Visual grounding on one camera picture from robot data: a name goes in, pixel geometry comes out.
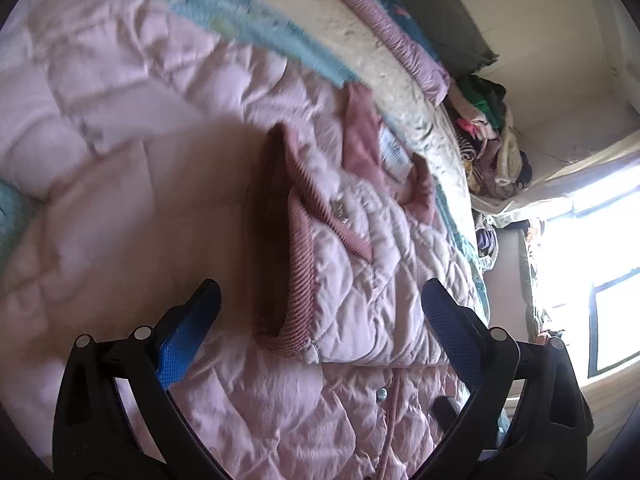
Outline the beige bed sheet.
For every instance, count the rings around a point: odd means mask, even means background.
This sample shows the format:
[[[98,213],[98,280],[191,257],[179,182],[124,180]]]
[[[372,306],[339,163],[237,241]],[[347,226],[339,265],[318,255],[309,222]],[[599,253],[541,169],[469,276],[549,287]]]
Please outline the beige bed sheet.
[[[470,202],[454,130],[442,103],[343,0],[259,0],[318,40],[373,91],[410,148],[421,152],[448,200]]]

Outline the bright window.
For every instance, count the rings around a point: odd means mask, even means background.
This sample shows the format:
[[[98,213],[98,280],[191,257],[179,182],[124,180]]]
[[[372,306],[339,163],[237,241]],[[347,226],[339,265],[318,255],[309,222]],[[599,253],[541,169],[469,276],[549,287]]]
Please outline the bright window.
[[[639,355],[639,168],[568,196],[542,222],[535,301],[580,382]]]

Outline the teal cartoon print blanket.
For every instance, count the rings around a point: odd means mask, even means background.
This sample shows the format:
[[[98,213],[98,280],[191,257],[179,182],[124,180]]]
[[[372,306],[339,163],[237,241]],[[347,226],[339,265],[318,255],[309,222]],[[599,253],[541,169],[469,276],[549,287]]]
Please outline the teal cartoon print blanket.
[[[7,18],[20,0],[1,0],[1,16]],[[218,32],[227,39],[235,39],[259,47],[267,47],[289,58],[302,62],[334,84],[342,84],[358,77],[341,63],[318,40],[296,26],[279,12],[259,0],[160,0],[171,10],[210,32]],[[487,288],[477,255],[475,233],[472,227],[471,197],[448,200],[436,179],[437,206],[447,231],[454,239],[472,270],[484,318],[490,315]]]

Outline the pink quilted jacket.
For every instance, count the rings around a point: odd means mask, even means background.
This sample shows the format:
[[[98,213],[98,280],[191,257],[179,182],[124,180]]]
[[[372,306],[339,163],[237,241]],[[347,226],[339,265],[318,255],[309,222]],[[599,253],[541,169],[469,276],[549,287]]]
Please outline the pink quilted jacket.
[[[385,118],[158,0],[20,0],[1,31],[1,177],[40,209],[1,274],[1,404],[59,474],[70,352],[157,328],[206,281],[170,387],[235,479],[407,479],[468,394],[426,281],[483,309],[454,231],[471,201],[454,129]]]

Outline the dark grey headboard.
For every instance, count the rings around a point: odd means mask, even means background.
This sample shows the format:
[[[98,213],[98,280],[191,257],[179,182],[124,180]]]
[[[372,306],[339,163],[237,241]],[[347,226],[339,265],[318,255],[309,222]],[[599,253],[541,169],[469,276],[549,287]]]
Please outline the dark grey headboard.
[[[400,0],[439,61],[456,79],[498,60],[462,0]]]

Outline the pile of mixed clothes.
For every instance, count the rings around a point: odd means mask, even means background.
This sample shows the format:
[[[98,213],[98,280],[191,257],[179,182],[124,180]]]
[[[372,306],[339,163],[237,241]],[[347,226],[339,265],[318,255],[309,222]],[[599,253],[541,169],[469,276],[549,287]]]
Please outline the pile of mixed clothes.
[[[507,200],[524,191],[533,179],[533,169],[518,145],[506,87],[476,75],[465,76],[451,81],[445,105],[470,192]]]

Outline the purple and teal comforter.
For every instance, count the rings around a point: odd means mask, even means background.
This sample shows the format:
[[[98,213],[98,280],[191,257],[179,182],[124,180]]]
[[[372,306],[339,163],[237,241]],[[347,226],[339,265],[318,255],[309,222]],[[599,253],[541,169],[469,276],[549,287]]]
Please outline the purple and teal comforter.
[[[450,87],[450,75],[416,20],[400,0],[341,0],[366,24],[437,106]]]

